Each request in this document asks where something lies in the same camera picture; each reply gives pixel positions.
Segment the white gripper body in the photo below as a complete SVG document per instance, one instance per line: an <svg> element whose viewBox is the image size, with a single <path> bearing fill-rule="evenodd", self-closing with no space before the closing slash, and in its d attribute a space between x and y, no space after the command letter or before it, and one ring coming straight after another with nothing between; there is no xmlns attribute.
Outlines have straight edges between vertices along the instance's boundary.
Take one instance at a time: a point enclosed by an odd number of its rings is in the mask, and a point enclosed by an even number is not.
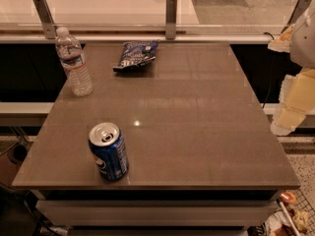
<svg viewBox="0 0 315 236"><path fill-rule="evenodd" d="M304 68L315 67L315 7L298 18L291 32L290 59Z"/></svg>

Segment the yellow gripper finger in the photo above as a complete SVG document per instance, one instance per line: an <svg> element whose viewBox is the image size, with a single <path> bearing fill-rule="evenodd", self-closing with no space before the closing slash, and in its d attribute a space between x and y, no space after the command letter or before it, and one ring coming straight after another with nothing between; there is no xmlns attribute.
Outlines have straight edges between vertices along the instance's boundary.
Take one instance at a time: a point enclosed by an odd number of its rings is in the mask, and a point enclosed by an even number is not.
<svg viewBox="0 0 315 236"><path fill-rule="evenodd" d="M286 75L271 131L277 136L293 132L315 109L315 69L303 68L296 76Z"/></svg>
<svg viewBox="0 0 315 236"><path fill-rule="evenodd" d="M293 28L294 25L289 26L280 36L268 44L268 48L276 52L288 53L290 51L290 41Z"/></svg>

